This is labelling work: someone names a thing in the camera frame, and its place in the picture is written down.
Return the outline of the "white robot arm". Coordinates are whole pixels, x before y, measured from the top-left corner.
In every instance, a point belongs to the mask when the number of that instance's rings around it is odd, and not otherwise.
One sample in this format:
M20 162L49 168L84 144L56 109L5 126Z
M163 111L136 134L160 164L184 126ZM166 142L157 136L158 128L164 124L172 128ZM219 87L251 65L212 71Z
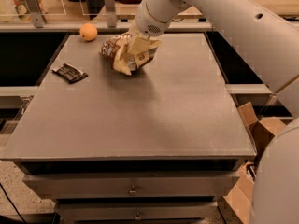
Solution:
M249 224L299 224L299 30L251 0L142 0L131 26L159 36L196 7L294 117L270 141L255 178Z

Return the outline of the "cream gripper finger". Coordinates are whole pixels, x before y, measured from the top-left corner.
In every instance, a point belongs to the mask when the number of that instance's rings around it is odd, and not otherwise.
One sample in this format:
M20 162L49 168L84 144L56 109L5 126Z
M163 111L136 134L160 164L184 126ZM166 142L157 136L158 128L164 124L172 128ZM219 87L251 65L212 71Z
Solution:
M121 46L114 58L113 69L127 76L130 76L132 73L127 63L127 59L129 56L130 54L127 52L127 45Z
M135 35L129 42L127 51L129 54L137 55L150 49L155 49L160 44L161 41L159 39L154 39L150 36Z

